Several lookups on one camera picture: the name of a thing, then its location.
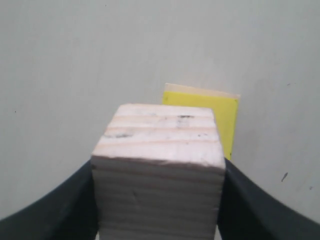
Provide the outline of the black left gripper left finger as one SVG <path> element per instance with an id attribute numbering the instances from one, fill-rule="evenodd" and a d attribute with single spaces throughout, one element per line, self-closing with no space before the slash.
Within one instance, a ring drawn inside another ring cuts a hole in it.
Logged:
<path id="1" fill-rule="evenodd" d="M 2 240 L 94 240 L 98 211 L 90 162 L 53 191 L 0 221 Z"/>

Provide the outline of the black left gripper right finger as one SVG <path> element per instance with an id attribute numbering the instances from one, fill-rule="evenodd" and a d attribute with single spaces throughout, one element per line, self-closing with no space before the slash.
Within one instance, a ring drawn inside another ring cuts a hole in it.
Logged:
<path id="1" fill-rule="evenodd" d="M 223 240 L 318 240 L 319 223 L 284 205 L 228 159 L 217 217 Z"/>

